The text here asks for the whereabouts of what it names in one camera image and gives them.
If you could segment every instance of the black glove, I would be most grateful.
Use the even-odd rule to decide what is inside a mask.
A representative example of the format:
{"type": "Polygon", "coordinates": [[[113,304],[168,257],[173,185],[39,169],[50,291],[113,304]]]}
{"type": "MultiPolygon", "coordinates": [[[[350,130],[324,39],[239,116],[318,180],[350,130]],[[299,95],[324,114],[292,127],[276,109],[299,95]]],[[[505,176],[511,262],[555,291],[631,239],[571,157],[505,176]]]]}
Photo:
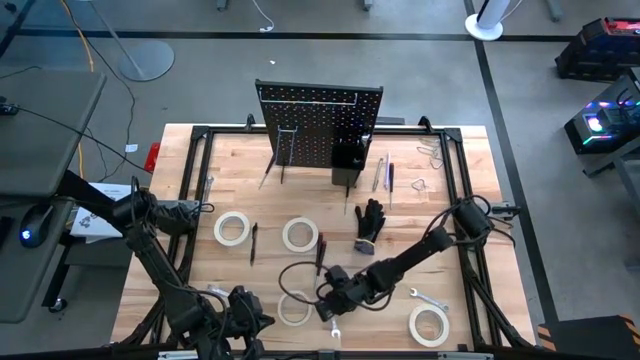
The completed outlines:
{"type": "Polygon", "coordinates": [[[356,206],[358,238],[353,248],[363,254],[373,255],[375,252],[374,244],[386,221],[382,208],[383,206],[377,200],[369,199],[363,217],[360,206],[356,206]]]}

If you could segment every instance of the wooden table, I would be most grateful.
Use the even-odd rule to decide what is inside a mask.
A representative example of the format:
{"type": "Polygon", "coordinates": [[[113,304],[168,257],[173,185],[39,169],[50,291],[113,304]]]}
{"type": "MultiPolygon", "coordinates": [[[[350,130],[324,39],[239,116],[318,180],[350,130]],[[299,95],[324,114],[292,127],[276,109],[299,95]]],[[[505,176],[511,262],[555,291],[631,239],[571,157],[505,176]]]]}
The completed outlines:
{"type": "MultiPolygon", "coordinates": [[[[150,188],[159,199],[176,199],[178,196],[191,127],[189,124],[169,124],[165,128],[150,188]]],[[[465,126],[461,130],[474,193],[492,202],[502,201],[485,128],[465,126]]],[[[315,249],[306,254],[297,254],[285,248],[282,229],[290,219],[304,216],[313,220],[328,241],[325,265],[340,264],[353,273],[374,260],[395,256],[414,244],[433,216],[449,207],[443,168],[434,169],[428,155],[419,153],[417,146],[420,146],[417,136],[376,135],[367,167],[360,176],[359,186],[351,191],[345,215],[345,191],[343,187],[331,185],[330,169],[287,168],[284,184],[281,185],[280,168],[274,167],[262,189],[258,190],[271,157],[267,136],[216,135],[209,169],[209,174],[215,177],[209,201],[215,204],[216,209],[212,214],[201,215],[190,285],[206,289],[208,284],[215,284],[230,291],[235,285],[241,284],[253,291],[260,298],[265,313],[276,318],[276,324],[262,331],[259,336],[267,350],[428,350],[409,335],[409,314],[423,303],[409,296],[409,288],[412,287],[450,307],[448,318],[451,332],[440,349],[455,350],[457,344],[471,347],[462,275],[454,247],[434,255],[409,271],[384,311],[373,313],[358,309],[340,316],[337,321],[342,331],[341,340],[330,336],[330,323],[322,323],[315,311],[301,327],[286,326],[277,317],[277,303],[282,295],[277,284],[280,271],[290,263],[313,261],[315,257],[315,249]],[[393,210],[388,209],[388,193],[382,187],[383,176],[377,191],[371,191],[378,159],[386,156],[387,151],[391,151],[395,163],[393,210]],[[410,183],[417,178],[425,179],[426,191],[419,193],[411,188],[410,183]],[[357,230],[354,207],[366,204],[371,197],[385,205],[387,216],[373,257],[353,250],[357,230]],[[214,239],[214,223],[227,211],[240,211],[247,215],[252,225],[259,223],[253,267],[249,266],[250,239],[230,248],[214,239]]],[[[199,171],[201,148],[196,154],[190,198],[195,192],[195,174],[199,171]]],[[[454,169],[458,174],[455,160],[454,169]]],[[[168,238],[163,237],[160,241],[166,249],[168,238]]],[[[504,236],[493,233],[485,253],[496,302],[523,337],[534,342],[512,243],[504,236]]],[[[311,267],[297,268],[285,276],[285,286],[303,290],[315,298],[312,295],[313,273],[311,267]]],[[[132,257],[112,340],[122,340],[129,335],[157,296],[158,292],[140,262],[132,257]]],[[[483,335],[488,340],[486,312],[479,299],[477,303],[483,335]]],[[[295,311],[294,307],[301,306],[297,304],[291,310],[295,311]]],[[[232,341],[232,347],[244,348],[239,341],[232,341]]]]}

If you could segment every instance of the pegboard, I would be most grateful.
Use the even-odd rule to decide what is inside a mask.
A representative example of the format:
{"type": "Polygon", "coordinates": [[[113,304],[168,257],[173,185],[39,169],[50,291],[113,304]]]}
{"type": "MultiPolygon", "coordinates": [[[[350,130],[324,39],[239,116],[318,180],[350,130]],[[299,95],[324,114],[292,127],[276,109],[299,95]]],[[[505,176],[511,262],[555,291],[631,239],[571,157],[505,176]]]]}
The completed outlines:
{"type": "Polygon", "coordinates": [[[331,168],[334,144],[357,144],[373,133],[383,89],[256,80],[256,90],[274,154],[278,147],[276,164],[331,168]],[[278,144],[278,127],[297,127],[293,152],[293,133],[282,132],[278,144]]]}

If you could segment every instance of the masking tape roll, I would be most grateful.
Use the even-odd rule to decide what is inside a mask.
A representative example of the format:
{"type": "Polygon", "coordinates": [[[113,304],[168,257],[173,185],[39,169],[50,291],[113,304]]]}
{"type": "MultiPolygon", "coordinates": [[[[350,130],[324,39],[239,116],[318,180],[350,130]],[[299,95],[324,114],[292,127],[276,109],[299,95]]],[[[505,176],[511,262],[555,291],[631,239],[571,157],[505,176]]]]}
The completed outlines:
{"type": "Polygon", "coordinates": [[[301,253],[301,252],[309,251],[313,249],[313,247],[316,246],[316,243],[318,242],[318,227],[313,221],[307,218],[300,217],[300,218],[291,219],[289,220],[287,225],[284,226],[284,229],[282,229],[282,241],[284,242],[284,246],[286,246],[287,249],[293,252],[301,253]],[[305,224],[309,228],[311,228],[311,232],[312,232],[311,241],[309,241],[307,245],[296,246],[289,239],[289,232],[291,232],[291,228],[298,224],[305,224]]]}
{"type": "Polygon", "coordinates": [[[216,220],[216,225],[213,228],[213,234],[216,237],[216,240],[224,246],[236,246],[240,245],[248,236],[249,236],[249,219],[247,216],[238,211],[229,211],[227,213],[222,214],[218,220],[216,220]],[[231,219],[239,219],[242,221],[242,233],[235,239],[227,239],[222,236],[222,228],[227,223],[227,221],[231,219]]]}
{"type": "Polygon", "coordinates": [[[447,338],[449,337],[449,319],[447,315],[440,309],[439,307],[431,304],[423,304],[411,312],[411,316],[409,316],[409,331],[411,332],[411,336],[415,341],[417,341],[420,345],[426,347],[438,347],[442,345],[447,338]],[[420,336],[418,333],[418,329],[416,328],[416,321],[418,320],[418,316],[423,312],[432,312],[438,317],[438,321],[440,322],[440,333],[434,340],[427,340],[420,336]]]}
{"type": "MultiPolygon", "coordinates": [[[[307,301],[311,301],[309,299],[309,297],[304,292],[302,292],[300,290],[293,290],[293,291],[289,291],[289,292],[292,293],[293,295],[299,295],[299,296],[301,296],[303,299],[305,299],[307,301]]],[[[286,298],[288,298],[288,297],[289,297],[289,295],[287,295],[287,294],[283,294],[282,297],[280,297],[280,300],[278,301],[278,317],[280,318],[280,320],[282,320],[282,322],[285,325],[289,325],[289,326],[301,326],[301,325],[304,325],[311,318],[312,306],[309,305],[307,307],[307,313],[305,314],[304,318],[302,318],[302,320],[297,321],[297,322],[289,321],[282,314],[282,305],[284,304],[284,300],[286,298]]]]}

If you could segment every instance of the concrete floor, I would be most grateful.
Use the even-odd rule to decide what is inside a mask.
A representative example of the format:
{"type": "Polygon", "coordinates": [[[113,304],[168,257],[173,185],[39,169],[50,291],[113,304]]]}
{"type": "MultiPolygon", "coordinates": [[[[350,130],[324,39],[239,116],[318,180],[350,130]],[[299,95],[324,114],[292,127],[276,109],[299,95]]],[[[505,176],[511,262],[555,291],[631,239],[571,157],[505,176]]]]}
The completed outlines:
{"type": "MultiPolygon", "coordinates": [[[[566,16],[552,23],[542,0],[524,1],[505,20],[511,35],[574,35],[582,25],[604,16],[640,17],[632,0],[560,1],[566,16]]],[[[463,0],[376,0],[370,13],[344,0],[261,0],[278,32],[464,34],[463,0]]],[[[479,9],[480,0],[473,1],[479,9]]],[[[104,27],[86,2],[70,2],[84,29],[104,27]]],[[[213,0],[110,0],[97,2],[119,30],[255,32],[266,26],[250,0],[231,0],[227,12],[213,0]]],[[[55,1],[36,2],[23,28],[70,29],[55,1]]],[[[120,50],[111,39],[91,39],[115,66],[120,50]]],[[[126,39],[126,46],[142,40],[126,39]]],[[[168,122],[242,122],[248,113],[262,122],[253,88],[263,80],[385,87],[382,116],[415,123],[427,115],[435,124],[487,127],[505,200],[511,184],[471,41],[409,40],[166,40],[176,53],[169,73],[149,83],[128,82],[135,98],[130,143],[139,150],[130,159],[142,164],[151,143],[168,122]]],[[[562,125],[606,85],[560,80],[553,59],[564,43],[498,42],[485,44],[489,68],[504,115],[549,283],[560,319],[631,314],[640,319],[640,276],[624,261],[640,256],[640,230],[615,173],[590,180],[567,141],[562,125]]],[[[131,100],[99,58],[97,71],[108,81],[91,119],[93,133],[123,149],[131,100]]],[[[0,66],[40,65],[87,71],[77,38],[18,36],[0,58],[0,66]]],[[[103,174],[95,144],[83,141],[85,173],[103,174]]],[[[107,166],[118,159],[105,152],[107,166]]],[[[72,168],[77,168],[74,161],[72,168]]],[[[136,174],[125,165],[112,179],[128,183],[136,174]]],[[[522,236],[516,252],[534,325],[543,321],[522,236]]],[[[109,341],[126,269],[78,268],[63,294],[72,305],[51,315],[36,304],[27,321],[0,325],[0,353],[100,346],[109,341]]]]}

